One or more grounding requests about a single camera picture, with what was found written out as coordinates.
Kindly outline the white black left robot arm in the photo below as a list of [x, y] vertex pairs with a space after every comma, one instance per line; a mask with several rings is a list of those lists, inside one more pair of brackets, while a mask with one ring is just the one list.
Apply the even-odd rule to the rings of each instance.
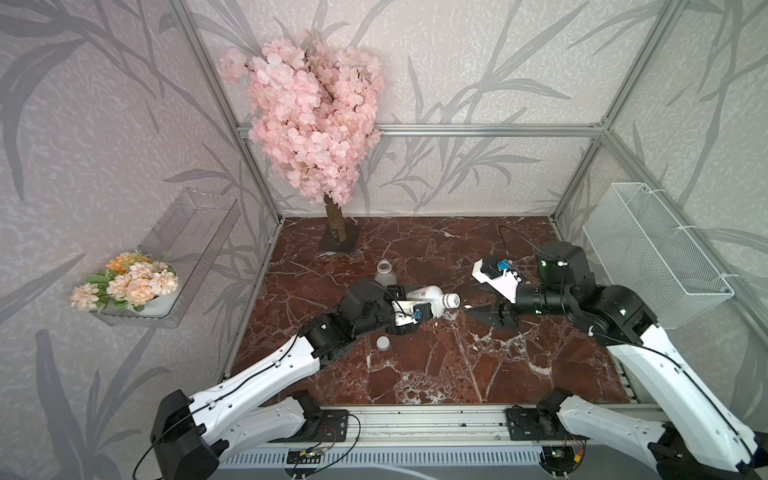
[[336, 306], [258, 363], [193, 395], [177, 389], [160, 401], [149, 451], [161, 478], [207, 479], [229, 457], [299, 433], [320, 412], [311, 395], [296, 393], [275, 405], [268, 400], [342, 360], [370, 334], [411, 334], [459, 305], [457, 294], [436, 286], [406, 291], [375, 281], [353, 284]]

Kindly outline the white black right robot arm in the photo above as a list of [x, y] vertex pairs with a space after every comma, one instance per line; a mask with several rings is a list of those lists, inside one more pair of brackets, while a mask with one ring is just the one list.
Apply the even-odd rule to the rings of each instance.
[[666, 416], [636, 419], [558, 388], [537, 405], [541, 426], [596, 440], [663, 479], [766, 478], [766, 433], [752, 430], [714, 395], [637, 293], [598, 284], [584, 250], [569, 242], [537, 248], [536, 260], [538, 283], [526, 282], [508, 259], [476, 261], [473, 278], [496, 300], [469, 315], [497, 329], [525, 315], [564, 316], [604, 346]]

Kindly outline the white labelled plastic bottle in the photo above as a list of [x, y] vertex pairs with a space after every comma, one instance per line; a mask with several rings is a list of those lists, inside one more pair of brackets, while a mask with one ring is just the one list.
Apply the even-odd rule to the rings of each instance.
[[406, 299], [418, 303], [428, 302], [435, 319], [441, 318], [449, 310], [458, 309], [461, 302], [457, 293], [444, 293], [440, 287], [434, 285], [407, 292]]

